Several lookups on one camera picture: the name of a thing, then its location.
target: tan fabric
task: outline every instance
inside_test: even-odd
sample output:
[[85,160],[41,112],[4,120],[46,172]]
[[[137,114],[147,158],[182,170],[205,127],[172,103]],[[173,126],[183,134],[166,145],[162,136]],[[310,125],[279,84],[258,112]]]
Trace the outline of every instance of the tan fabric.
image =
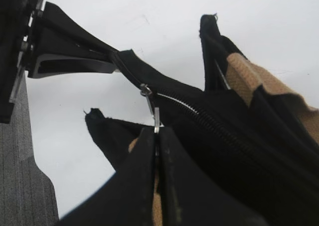
[[254,91],[262,85],[264,90],[270,95],[293,95],[290,102],[291,110],[299,117],[306,130],[319,143],[319,111],[310,107],[305,99],[279,81],[266,69],[257,66],[238,53],[230,54],[227,58],[228,69],[226,79],[229,86],[249,106]]
[[133,150],[136,142],[138,141],[138,138],[134,139],[131,144],[129,145],[129,153]]
[[[129,145],[129,152],[131,152],[136,145],[138,138],[134,139]],[[157,188],[159,185],[159,174],[155,172],[155,182],[154,182],[154,196],[153,196],[153,222],[154,226],[162,226],[163,225],[163,217],[161,212],[161,199],[160,194],[157,193]]]

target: white background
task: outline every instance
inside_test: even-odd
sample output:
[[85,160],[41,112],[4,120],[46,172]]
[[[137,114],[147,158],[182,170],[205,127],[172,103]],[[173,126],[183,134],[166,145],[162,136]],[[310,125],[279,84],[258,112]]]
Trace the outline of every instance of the white background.
[[[319,0],[47,0],[102,41],[204,88],[202,14],[243,53],[319,107]],[[113,168],[93,143],[83,110],[153,122],[146,100],[121,73],[28,79],[34,155],[52,180],[62,217],[102,186]]]

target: zipper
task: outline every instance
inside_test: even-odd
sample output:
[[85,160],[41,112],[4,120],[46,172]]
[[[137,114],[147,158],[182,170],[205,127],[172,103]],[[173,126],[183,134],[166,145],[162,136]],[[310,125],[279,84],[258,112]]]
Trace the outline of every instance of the zipper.
[[[275,160],[275,165],[272,162],[268,162],[265,160],[263,156],[256,156],[253,158],[252,155],[254,154],[254,145],[252,145],[252,142],[248,141],[247,139],[243,139],[240,136],[237,136],[236,134],[232,133],[229,129],[226,128],[224,124],[222,124],[220,121],[214,118],[213,115],[208,113],[203,107],[198,106],[198,104],[190,103],[187,98],[184,96],[181,96],[180,94],[177,94],[175,92],[172,92],[170,90],[166,89],[158,89],[157,91],[153,92],[153,98],[159,97],[159,98],[165,98],[170,101],[173,101],[176,105],[180,107],[180,109],[188,116],[191,117],[191,119],[201,128],[203,128],[205,131],[209,132],[209,134],[212,134],[216,136],[217,138],[221,139],[225,144],[227,144],[228,148],[232,148],[234,153],[238,154],[238,157],[240,158],[248,158],[249,160],[253,161],[256,166],[259,166],[260,169],[262,169],[266,174],[270,176],[276,175],[277,177],[281,177],[280,175],[286,175],[286,177],[289,178],[290,182],[294,182],[294,186],[297,187],[299,190],[300,195],[300,189],[304,188],[303,183],[300,184],[302,181],[307,181],[307,184],[317,189],[318,185],[313,181],[312,176],[307,177],[303,175],[299,170],[297,170],[296,166],[283,161],[278,155],[274,155],[273,153],[269,152],[268,149],[265,147],[260,147],[268,157],[271,157]],[[288,172],[299,172],[297,173],[299,176],[296,178],[296,175],[289,174]]]

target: zipper slider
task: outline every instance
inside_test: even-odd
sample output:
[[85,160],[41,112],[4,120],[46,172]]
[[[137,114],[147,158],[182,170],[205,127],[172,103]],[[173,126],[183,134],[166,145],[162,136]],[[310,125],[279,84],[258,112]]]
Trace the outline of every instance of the zipper slider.
[[151,102],[151,98],[153,97],[153,92],[151,91],[151,89],[144,83],[142,83],[140,85],[140,89],[141,89],[141,95],[143,97],[146,97],[146,100],[148,101],[148,105],[150,108],[150,112],[153,118],[154,117],[154,110],[153,110],[153,106],[152,106],[152,102]]
[[159,108],[153,108],[151,98],[153,97],[153,92],[146,84],[141,84],[141,95],[143,97],[146,97],[146,100],[148,101],[148,105],[150,108],[151,115],[154,119],[154,133],[158,134],[160,131],[160,109]]

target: gray carpet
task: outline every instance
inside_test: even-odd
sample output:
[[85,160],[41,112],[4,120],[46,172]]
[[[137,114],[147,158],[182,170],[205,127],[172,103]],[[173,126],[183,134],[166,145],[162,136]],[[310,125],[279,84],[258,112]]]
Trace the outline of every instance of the gray carpet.
[[25,78],[11,118],[0,124],[0,226],[52,226],[53,185],[34,161]]

